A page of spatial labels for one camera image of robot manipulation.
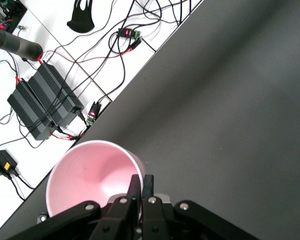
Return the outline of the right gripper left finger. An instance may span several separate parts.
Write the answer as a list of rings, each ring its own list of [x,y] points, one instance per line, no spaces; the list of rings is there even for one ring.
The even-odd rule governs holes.
[[[10,240],[132,240],[139,217],[141,182],[131,176],[126,195],[105,207],[87,200],[46,221],[32,226]]]

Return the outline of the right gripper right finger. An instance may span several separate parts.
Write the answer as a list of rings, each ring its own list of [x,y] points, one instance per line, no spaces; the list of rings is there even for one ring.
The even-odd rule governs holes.
[[[252,234],[191,200],[172,205],[154,195],[154,176],[143,180],[143,240],[256,240]]]

